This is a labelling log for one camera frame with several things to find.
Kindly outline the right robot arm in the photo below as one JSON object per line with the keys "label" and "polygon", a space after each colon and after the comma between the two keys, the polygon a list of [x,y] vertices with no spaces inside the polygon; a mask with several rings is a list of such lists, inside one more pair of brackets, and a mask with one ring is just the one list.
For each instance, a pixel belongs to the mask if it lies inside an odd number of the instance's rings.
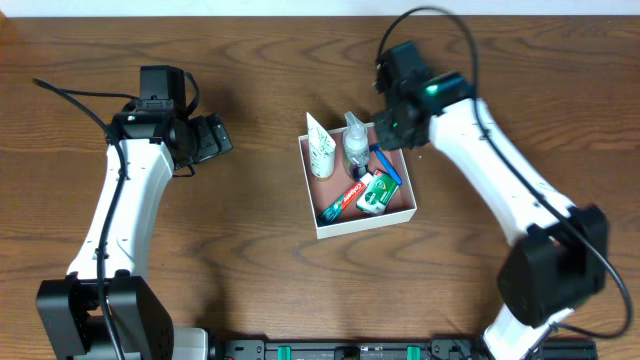
{"label": "right robot arm", "polygon": [[378,74],[386,109],[375,115],[385,150],[426,144],[467,178],[497,219],[511,251],[497,286],[503,305],[481,337],[489,359],[525,359],[605,285],[608,221],[550,185],[494,122],[459,73]]}

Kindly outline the green Dettol soap pack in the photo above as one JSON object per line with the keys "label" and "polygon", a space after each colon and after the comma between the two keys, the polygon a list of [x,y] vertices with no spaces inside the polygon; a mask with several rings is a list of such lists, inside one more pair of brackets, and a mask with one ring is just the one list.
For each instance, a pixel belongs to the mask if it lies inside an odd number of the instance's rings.
{"label": "green Dettol soap pack", "polygon": [[382,215],[400,185],[387,173],[376,170],[356,208],[369,215]]}

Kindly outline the red teal toothpaste tube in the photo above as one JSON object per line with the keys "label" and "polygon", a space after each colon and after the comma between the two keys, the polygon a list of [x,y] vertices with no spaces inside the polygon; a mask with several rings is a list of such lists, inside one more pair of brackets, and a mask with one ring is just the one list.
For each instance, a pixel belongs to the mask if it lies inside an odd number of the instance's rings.
{"label": "red teal toothpaste tube", "polygon": [[372,180],[373,175],[371,173],[365,173],[344,194],[342,194],[322,212],[322,214],[317,218],[319,224],[325,226],[335,223],[349,205],[364,193]]}

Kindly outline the clear pump soap bottle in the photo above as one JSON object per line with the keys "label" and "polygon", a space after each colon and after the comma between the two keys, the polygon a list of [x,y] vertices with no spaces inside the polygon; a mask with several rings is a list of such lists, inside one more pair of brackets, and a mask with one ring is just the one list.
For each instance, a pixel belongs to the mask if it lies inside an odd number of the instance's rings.
{"label": "clear pump soap bottle", "polygon": [[352,179],[359,180],[368,171],[368,129],[352,112],[346,112],[344,117],[347,125],[343,132],[345,169]]}

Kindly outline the blue disposable razor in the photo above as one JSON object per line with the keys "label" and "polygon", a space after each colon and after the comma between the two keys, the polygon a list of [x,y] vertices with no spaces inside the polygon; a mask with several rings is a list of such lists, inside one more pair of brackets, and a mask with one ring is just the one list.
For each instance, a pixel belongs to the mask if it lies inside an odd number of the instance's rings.
{"label": "blue disposable razor", "polygon": [[401,179],[400,175],[395,170],[395,168],[393,167],[393,165],[389,161],[389,159],[386,157],[386,155],[383,153],[383,151],[381,150],[380,146],[378,144],[372,144],[372,145],[369,146],[369,151],[376,155],[376,157],[378,158],[379,162],[381,163],[381,165],[386,170],[387,174],[395,181],[395,183],[398,186],[401,186],[402,185],[402,179]]}

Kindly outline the white lotion tube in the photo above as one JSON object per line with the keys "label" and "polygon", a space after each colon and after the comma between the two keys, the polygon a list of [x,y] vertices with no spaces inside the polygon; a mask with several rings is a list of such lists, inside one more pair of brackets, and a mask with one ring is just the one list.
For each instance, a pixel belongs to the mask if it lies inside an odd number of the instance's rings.
{"label": "white lotion tube", "polygon": [[335,140],[309,112],[306,113],[306,120],[312,174],[320,179],[329,178],[335,168]]}

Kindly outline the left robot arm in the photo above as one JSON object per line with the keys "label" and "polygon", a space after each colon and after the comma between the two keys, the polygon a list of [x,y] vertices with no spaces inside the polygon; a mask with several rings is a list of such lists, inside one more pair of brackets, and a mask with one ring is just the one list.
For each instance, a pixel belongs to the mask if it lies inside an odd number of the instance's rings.
{"label": "left robot arm", "polygon": [[151,237],[160,200],[182,165],[230,151],[217,114],[187,121],[118,113],[117,146],[89,232],[61,280],[45,280],[36,296],[59,359],[206,359],[201,328],[176,327],[147,283]]}

